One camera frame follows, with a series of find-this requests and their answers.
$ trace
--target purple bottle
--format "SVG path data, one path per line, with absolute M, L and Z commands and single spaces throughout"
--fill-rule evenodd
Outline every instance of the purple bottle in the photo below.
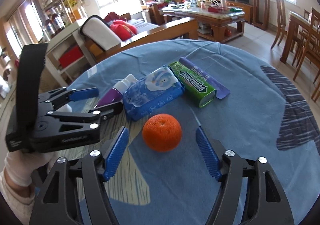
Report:
M 110 89 L 98 102 L 95 107 L 101 107 L 111 103 L 119 102 L 122 100 L 122 95 L 127 89 L 138 80 L 132 75 L 129 74 L 123 80 L 118 81 L 112 89 Z

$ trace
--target blue tablecloth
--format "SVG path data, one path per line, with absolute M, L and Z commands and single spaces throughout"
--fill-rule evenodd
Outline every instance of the blue tablecloth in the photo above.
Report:
M 220 43 L 163 41 L 106 59 L 82 74 L 70 88 L 97 87 L 102 97 L 129 73 L 141 78 L 180 57 L 208 72 L 231 94 L 202 109 L 182 96 L 154 112 L 171 114 L 182 126 L 182 141 L 167 153 L 152 151 L 143 142 L 141 129 L 147 118 L 128 123 L 122 113 L 109 121 L 106 139 L 115 135 L 121 125 L 130 130 L 129 146 L 116 176 L 106 183 L 119 223 L 205 224 L 220 184 L 209 175 L 196 144 L 198 124 L 193 110 L 207 136 L 220 140 L 225 148 L 243 158 L 268 159 L 298 224 L 320 193 L 319 128 L 295 86 L 267 63 Z M 84 103 L 70 105 L 73 111 L 81 111 Z M 234 224 L 241 221 L 245 179 L 242 185 Z

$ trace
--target human hand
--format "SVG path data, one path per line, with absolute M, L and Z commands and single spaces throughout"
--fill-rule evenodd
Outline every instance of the human hand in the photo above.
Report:
M 8 176 L 16 185 L 28 187 L 32 182 L 31 173 L 48 162 L 50 162 L 48 167 L 51 168 L 56 159 L 56 152 L 24 154 L 18 150 L 7 153 L 4 167 Z

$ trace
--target grey seat cushion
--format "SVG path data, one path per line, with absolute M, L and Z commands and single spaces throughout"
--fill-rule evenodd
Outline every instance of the grey seat cushion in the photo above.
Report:
M 139 21 L 139 20 L 135 20 L 135 19 L 129 20 L 128 23 L 132 24 L 135 28 L 137 28 L 137 32 L 138 33 L 141 33 L 141 32 L 144 32 L 144 31 L 149 31 L 149 30 L 152 30 L 154 28 L 159 27 L 158 25 L 147 23 L 147 22 L 143 22 L 143 21 Z

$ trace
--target blue gripper pad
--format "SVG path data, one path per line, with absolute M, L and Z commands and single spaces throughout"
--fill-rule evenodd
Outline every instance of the blue gripper pad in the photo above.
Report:
M 198 127 L 196 130 L 196 142 L 204 159 L 205 165 L 209 170 L 209 174 L 217 181 L 220 181 L 222 177 L 220 172 L 220 160 L 201 127 Z
M 70 96 L 69 99 L 72 101 L 79 101 L 84 100 L 92 97 L 98 97 L 99 90 L 96 87 L 81 89 L 74 91 Z
M 110 145 L 112 146 L 112 149 L 106 157 L 106 169 L 103 173 L 104 181 L 110 180 L 110 178 L 116 174 L 123 153 L 129 142 L 129 130 L 124 128 L 120 135 L 115 138 L 115 140 L 115 143 Z

